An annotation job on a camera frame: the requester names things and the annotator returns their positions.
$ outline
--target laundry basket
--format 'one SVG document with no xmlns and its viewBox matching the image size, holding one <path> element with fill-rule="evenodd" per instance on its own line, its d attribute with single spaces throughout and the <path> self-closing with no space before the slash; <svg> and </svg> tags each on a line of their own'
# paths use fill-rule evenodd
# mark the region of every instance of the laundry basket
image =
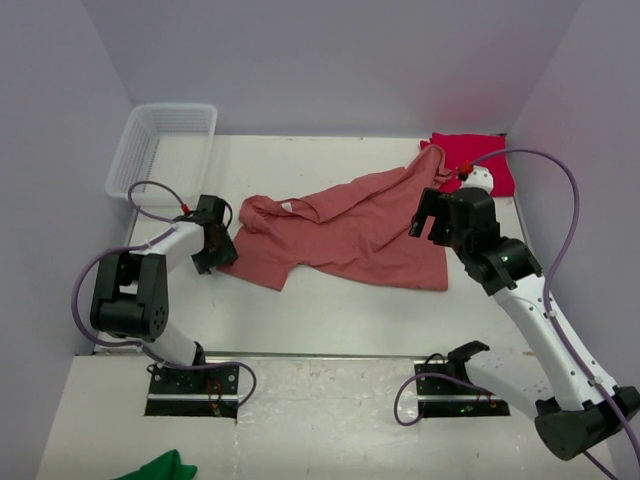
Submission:
<svg viewBox="0 0 640 480">
<path fill-rule="evenodd" d="M 113 159 L 105 190 L 126 199 L 139 180 L 162 182 L 187 204 L 202 192 L 211 160 L 218 112 L 211 105 L 153 103 L 136 107 L 129 116 Z M 143 206 L 173 206 L 175 199 L 163 189 L 142 185 L 133 194 Z"/>
</svg>

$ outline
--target purple wall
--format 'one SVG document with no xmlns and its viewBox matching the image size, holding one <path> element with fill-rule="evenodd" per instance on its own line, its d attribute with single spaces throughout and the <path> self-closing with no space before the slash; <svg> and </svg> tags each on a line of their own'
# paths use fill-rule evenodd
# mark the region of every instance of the purple wall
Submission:
<svg viewBox="0 0 640 480">
<path fill-rule="evenodd" d="M 640 386 L 638 20 L 638 2 L 585 1 L 510 131 L 510 143 L 553 152 L 573 169 L 582 214 L 554 291 L 602 365 L 621 384 Z M 548 267 L 569 226 L 568 182 L 535 157 L 511 164 L 533 246 Z M 640 422 L 634 424 L 640 432 Z M 610 445 L 622 478 L 637 478 L 625 435 Z"/>
<path fill-rule="evenodd" d="M 503 132 L 580 0 L 83 0 L 134 103 L 218 133 Z"/>
<path fill-rule="evenodd" d="M 1 2 L 0 65 L 0 478 L 28 479 L 88 351 L 74 277 L 125 234 L 103 185 L 131 103 L 78 0 Z"/>
</svg>

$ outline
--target white tabletop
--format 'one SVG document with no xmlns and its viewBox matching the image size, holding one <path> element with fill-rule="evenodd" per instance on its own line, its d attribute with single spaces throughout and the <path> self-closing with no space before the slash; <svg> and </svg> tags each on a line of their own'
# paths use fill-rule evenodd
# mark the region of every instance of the white tabletop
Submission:
<svg viewBox="0 0 640 480">
<path fill-rule="evenodd" d="M 203 193 L 237 211 L 251 195 L 308 195 L 409 165 L 418 152 L 418 139 L 217 136 Z M 496 199 L 496 211 L 503 234 L 522 239 L 513 199 Z M 239 227 L 234 219 L 232 237 Z M 163 228 L 139 216 L 131 244 Z M 471 340 L 506 346 L 504 335 L 525 348 L 450 250 L 447 261 L 447 292 L 365 285 L 303 266 L 277 292 L 220 272 L 199 276 L 185 261 L 169 275 L 170 321 L 211 352 L 423 356 Z"/>
<path fill-rule="evenodd" d="M 391 406 L 413 372 L 408 359 L 245 360 L 259 383 L 236 425 L 145 417 L 148 359 L 76 357 L 38 480 L 108 480 L 174 448 L 199 468 L 198 480 L 603 478 L 584 456 L 555 458 L 513 409 L 511 417 L 397 425 Z M 240 373 L 241 393 L 247 377 Z M 415 415 L 413 386 L 400 407 L 403 418 Z M 605 442 L 590 451 L 611 466 Z"/>
</svg>

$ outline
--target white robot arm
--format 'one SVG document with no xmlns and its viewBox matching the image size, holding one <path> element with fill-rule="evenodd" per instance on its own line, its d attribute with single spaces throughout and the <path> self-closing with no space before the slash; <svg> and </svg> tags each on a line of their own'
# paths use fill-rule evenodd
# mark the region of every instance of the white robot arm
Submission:
<svg viewBox="0 0 640 480">
<path fill-rule="evenodd" d="M 542 269 L 520 240 L 500 236 L 489 192 L 491 174 L 475 166 L 452 194 L 425 189 L 410 235 L 419 237 L 434 217 L 429 239 L 451 247 L 471 278 L 514 321 L 539 360 L 546 379 L 527 378 L 480 342 L 449 354 L 447 375 L 503 398 L 534 421 L 547 447 L 570 460 L 621 428 L 602 392 L 616 402 L 627 420 L 640 410 L 635 387 L 619 387 L 593 358 L 550 298 L 552 313 L 570 345 L 593 373 L 590 379 L 565 347 L 544 306 Z"/>
<path fill-rule="evenodd" d="M 151 354 L 176 365 L 204 363 L 202 347 L 169 322 L 167 275 L 191 257 L 198 273 L 238 257 L 223 225 L 226 202 L 202 195 L 196 210 L 175 219 L 174 232 L 145 250 L 100 261 L 91 325 L 117 338 L 139 341 Z M 135 293 L 121 287 L 135 284 Z"/>
</svg>

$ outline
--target cable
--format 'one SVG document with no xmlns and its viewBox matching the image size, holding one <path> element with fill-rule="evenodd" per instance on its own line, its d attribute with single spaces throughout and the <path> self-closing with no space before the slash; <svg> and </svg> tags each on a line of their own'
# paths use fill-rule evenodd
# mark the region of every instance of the cable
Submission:
<svg viewBox="0 0 640 480">
<path fill-rule="evenodd" d="M 256 377 L 256 372 L 247 365 L 246 363 L 230 361 L 230 362 L 220 362 L 220 363 L 205 363 L 204 365 L 178 365 L 177 363 L 167 362 L 166 360 L 158 357 L 155 353 L 149 350 L 147 347 L 142 347 L 142 351 L 147 354 L 151 360 L 156 361 L 160 365 L 164 365 L 165 367 L 172 368 L 174 370 L 183 370 L 187 372 L 194 372 L 197 370 L 209 370 L 211 368 L 222 368 L 222 367 L 240 367 L 244 368 L 251 378 L 253 379 L 253 383 L 251 388 L 249 389 L 249 393 L 242 399 L 240 403 L 238 403 L 238 408 L 247 403 L 247 401 L 253 396 L 256 391 L 256 386 L 258 385 L 258 378 Z"/>
<path fill-rule="evenodd" d="M 231 205 L 229 205 L 229 202 L 227 202 L 226 200 L 222 200 L 222 201 L 224 202 L 225 206 L 229 209 L 229 221 L 224 227 L 227 230 L 229 230 L 229 225 L 231 225 L 231 222 L 233 222 L 233 208 L 231 208 Z"/>
<path fill-rule="evenodd" d="M 131 205 L 142 215 L 146 215 L 150 218 L 155 218 L 156 220 L 160 220 L 160 221 L 164 221 L 164 222 L 169 222 L 171 224 L 173 224 L 173 220 L 170 219 L 166 219 L 164 217 L 158 217 L 158 216 L 152 216 L 151 214 L 148 214 L 147 212 L 144 212 L 142 209 L 140 209 L 140 207 L 138 207 L 134 202 L 133 199 L 131 197 L 131 192 L 133 191 L 133 189 L 135 187 L 137 187 L 138 185 L 142 185 L 142 184 L 151 184 L 151 185 L 158 185 L 162 188 L 165 188 L 167 191 L 169 191 L 172 195 L 174 195 L 178 201 L 181 204 L 181 207 L 184 209 L 186 208 L 186 205 L 182 202 L 182 199 L 180 199 L 180 197 L 178 196 L 177 193 L 175 193 L 171 188 L 167 187 L 166 185 L 163 185 L 159 182 L 151 182 L 151 181 L 141 181 L 141 182 L 136 182 L 133 185 L 131 185 L 131 187 L 129 188 L 129 191 L 127 193 L 127 196 L 129 197 L 129 202 L 131 203 Z M 73 288 L 71 289 L 71 316 L 73 317 L 73 322 L 75 323 L 76 327 L 78 328 L 78 330 L 80 331 L 80 333 L 89 341 L 93 342 L 96 345 L 100 345 L 102 347 L 128 347 L 128 346 L 134 346 L 137 348 L 142 348 L 142 351 L 147 354 L 147 356 L 149 356 L 149 358 L 151 358 L 152 360 L 154 360 L 155 362 L 157 362 L 160 365 L 164 365 L 167 366 L 169 368 L 172 368 L 174 370 L 185 370 L 185 371 L 196 371 L 196 370 L 208 370 L 208 369 L 215 369 L 215 368 L 221 368 L 221 367 L 240 367 L 240 368 L 244 368 L 249 375 L 251 375 L 251 378 L 253 380 L 253 383 L 251 385 L 251 389 L 249 390 L 249 393 L 244 397 L 244 399 L 238 403 L 238 408 L 241 407 L 242 405 L 244 405 L 245 403 L 247 403 L 247 401 L 251 398 L 251 396 L 254 394 L 255 390 L 256 390 L 256 386 L 258 384 L 258 378 L 256 376 L 256 373 L 253 371 L 253 369 L 242 362 L 236 362 L 236 361 L 230 361 L 230 362 L 221 362 L 221 363 L 208 363 L 208 364 L 204 364 L 204 365 L 178 365 L 178 364 L 174 364 L 171 362 L 167 362 L 164 359 L 158 357 L 157 355 L 155 355 L 153 352 L 151 352 L 148 348 L 144 347 L 144 345 L 142 344 L 142 342 L 137 341 L 137 340 L 125 340 L 122 342 L 110 342 L 108 340 L 102 340 L 101 338 L 99 338 L 98 336 L 94 335 L 93 332 L 91 332 L 85 325 L 84 322 L 82 321 L 82 318 L 80 316 L 80 308 L 78 307 L 78 300 L 80 297 L 80 288 L 82 287 L 82 283 L 84 282 L 85 278 L 87 277 L 87 274 L 89 273 L 89 271 L 91 271 L 91 269 L 100 262 L 100 260 L 108 257 L 109 255 L 114 255 L 114 254 L 121 254 L 121 253 L 128 253 L 128 252 L 135 252 L 135 251 L 139 251 L 139 250 L 145 250 L 153 245 L 156 245 L 157 243 L 160 243 L 162 240 L 164 240 L 165 238 L 169 237 L 169 235 L 171 235 L 175 230 L 173 228 L 169 228 L 166 231 L 164 231 L 163 233 L 161 233 L 160 235 L 158 235 L 157 237 L 152 238 L 151 240 L 149 240 L 149 242 L 147 244 L 144 245 L 135 245 L 135 246 L 129 246 L 129 247 L 118 247 L 118 248 L 107 248 L 106 250 L 104 250 L 102 253 L 99 253 L 98 255 L 96 255 L 95 257 L 93 257 L 91 260 L 89 260 L 89 262 L 87 262 L 87 264 L 82 267 L 82 269 L 80 270 L 80 273 L 78 274 L 78 277 L 76 278 L 75 282 L 73 283 Z"/>
<path fill-rule="evenodd" d="M 629 424 L 626 417 L 624 416 L 624 413 L 622 413 L 622 410 L 620 410 L 620 407 L 618 407 L 618 405 L 616 404 L 615 400 L 613 400 L 613 398 L 611 397 L 611 395 L 609 395 L 607 390 L 602 385 L 600 385 L 600 383 L 598 383 L 591 369 L 580 357 L 580 354 L 576 351 L 576 349 L 571 344 L 571 341 L 567 338 L 566 334 L 562 330 L 562 327 L 560 326 L 560 323 L 558 322 L 558 319 L 556 318 L 553 312 L 553 307 L 551 306 L 551 283 L 553 282 L 553 278 L 556 275 L 556 272 L 558 270 L 558 267 L 560 266 L 560 263 L 562 262 L 562 259 L 567 253 L 567 250 L 569 249 L 569 245 L 571 245 L 571 241 L 573 240 L 573 236 L 576 232 L 576 227 L 578 226 L 578 216 L 580 214 L 580 193 L 578 191 L 578 182 L 576 181 L 576 178 L 574 177 L 569 167 L 564 162 L 562 162 L 558 158 L 548 153 L 541 152 L 539 150 L 528 149 L 528 148 L 505 148 L 503 150 L 497 150 L 487 155 L 483 155 L 482 157 L 474 160 L 471 163 L 473 165 L 477 165 L 479 163 L 484 162 L 485 160 L 488 160 L 498 155 L 504 155 L 507 153 L 530 153 L 530 154 L 538 155 L 548 160 L 551 160 L 553 163 L 558 165 L 564 171 L 564 173 L 567 175 L 567 178 L 569 179 L 569 182 L 571 183 L 571 190 L 573 192 L 573 215 L 571 218 L 571 226 L 569 227 L 569 233 L 567 233 L 567 237 L 565 238 L 564 243 L 562 244 L 562 248 L 560 249 L 560 252 L 556 256 L 553 263 L 551 264 L 551 267 L 549 268 L 549 272 L 544 282 L 544 286 L 542 289 L 543 290 L 542 296 L 544 299 L 544 309 L 547 316 L 549 317 L 549 320 L 551 321 L 551 325 L 553 326 L 554 330 L 558 334 L 558 337 L 562 341 L 563 345 L 565 346 L 565 348 L 567 349 L 567 351 L 569 352 L 573 360 L 584 372 L 587 378 L 589 378 L 589 380 L 594 382 L 596 390 L 598 390 L 598 392 L 602 395 L 602 397 L 605 399 L 607 404 L 613 410 L 613 413 L 616 415 L 616 417 L 620 421 L 620 425 L 622 425 L 622 428 L 626 432 L 627 436 L 629 437 L 629 441 L 633 446 L 633 450 L 638 460 L 638 466 L 640 467 L 640 441 L 638 440 L 638 437 L 636 436 L 635 432 L 631 428 L 631 425 Z M 609 478 L 613 478 L 613 479 L 616 478 L 613 473 L 607 470 L 607 468 L 604 465 L 602 465 L 600 462 L 598 462 L 591 454 L 588 454 L 588 452 L 585 452 L 585 456 L 589 460 L 591 460 L 591 462 Z"/>
<path fill-rule="evenodd" d="M 154 220 L 159 220 L 160 222 L 173 223 L 173 219 L 168 217 L 162 217 L 154 213 L 149 213 L 143 210 L 142 207 L 140 207 L 140 205 L 138 205 L 136 202 L 133 201 L 133 190 L 140 185 L 154 185 L 156 187 L 164 188 L 167 192 L 169 192 L 171 195 L 175 197 L 175 199 L 180 204 L 180 208 L 182 209 L 183 213 L 185 215 L 189 213 L 189 207 L 182 201 L 182 198 L 180 198 L 180 195 L 178 195 L 174 189 L 172 189 L 171 187 L 168 187 L 164 183 L 154 182 L 153 180 L 140 180 L 139 182 L 132 183 L 131 186 L 129 187 L 129 190 L 127 190 L 127 199 L 129 200 L 129 205 L 131 205 L 133 209 L 139 214 L 144 215 L 145 217 L 152 218 Z"/>
<path fill-rule="evenodd" d="M 439 378 L 441 380 L 446 380 L 448 382 L 455 383 L 456 385 L 460 385 L 461 387 L 467 387 L 467 388 L 471 388 L 473 390 L 477 390 L 477 391 L 482 392 L 484 394 L 489 393 L 484 388 L 480 388 L 480 387 L 478 387 L 476 385 L 472 385 L 470 383 L 463 382 L 462 380 L 458 380 L 457 378 L 453 378 L 453 377 L 450 377 L 449 375 L 444 375 L 442 373 L 431 373 L 431 372 L 429 372 L 429 373 L 417 373 L 414 376 L 412 376 L 412 377 L 408 378 L 407 380 L 405 380 L 405 382 L 402 384 L 402 386 L 398 389 L 398 393 L 396 393 L 396 398 L 393 401 L 393 416 L 395 417 L 396 422 L 398 422 L 403 427 L 410 427 L 411 425 L 415 425 L 420 420 L 422 420 L 422 415 L 418 415 L 413 420 L 409 420 L 409 421 L 405 422 L 404 420 L 401 420 L 400 416 L 398 415 L 398 403 L 400 403 L 400 397 L 402 396 L 402 393 L 404 392 L 404 390 L 409 385 L 411 385 L 413 382 L 415 382 L 417 380 L 420 380 L 422 378 Z"/>
<path fill-rule="evenodd" d="M 424 361 L 424 364 L 425 364 L 425 365 L 427 365 L 431 360 L 433 360 L 433 359 L 434 359 L 434 358 L 436 358 L 436 357 L 440 357 L 440 358 L 442 359 L 442 361 L 443 361 L 443 362 L 446 362 L 446 361 L 447 361 L 447 359 L 446 359 L 446 358 L 444 358 L 444 355 L 442 355 L 441 353 L 434 353 L 434 354 L 429 355 L 429 356 L 427 357 L 427 359 Z"/>
<path fill-rule="evenodd" d="M 165 232 L 161 233 L 157 237 L 151 239 L 148 245 L 107 248 L 102 253 L 99 253 L 98 255 L 93 257 L 91 260 L 89 260 L 89 262 L 84 267 L 82 267 L 82 270 L 80 270 L 80 273 L 78 274 L 78 277 L 76 278 L 73 284 L 73 288 L 71 289 L 71 316 L 73 317 L 73 321 L 76 324 L 76 327 L 78 327 L 78 330 L 80 330 L 80 333 L 82 333 L 82 335 L 84 335 L 87 339 L 89 339 L 91 342 L 95 343 L 96 345 L 100 345 L 101 347 L 126 347 L 126 346 L 132 346 L 132 345 L 133 346 L 140 345 L 140 342 L 136 342 L 132 340 L 127 340 L 124 342 L 109 342 L 107 340 L 102 340 L 101 338 L 94 335 L 89 329 L 87 329 L 87 327 L 84 326 L 84 322 L 82 321 L 82 318 L 80 317 L 80 309 L 78 307 L 78 297 L 80 296 L 80 287 L 82 286 L 82 282 L 84 282 L 84 279 L 86 278 L 89 271 L 93 268 L 94 265 L 100 262 L 100 260 L 102 260 L 103 258 L 106 258 L 109 255 L 144 250 L 146 248 L 149 248 L 149 246 L 152 246 L 161 242 L 162 240 L 167 238 L 169 235 L 171 235 L 173 232 L 174 230 L 172 228 L 170 228 L 169 230 L 166 230 Z"/>
</svg>

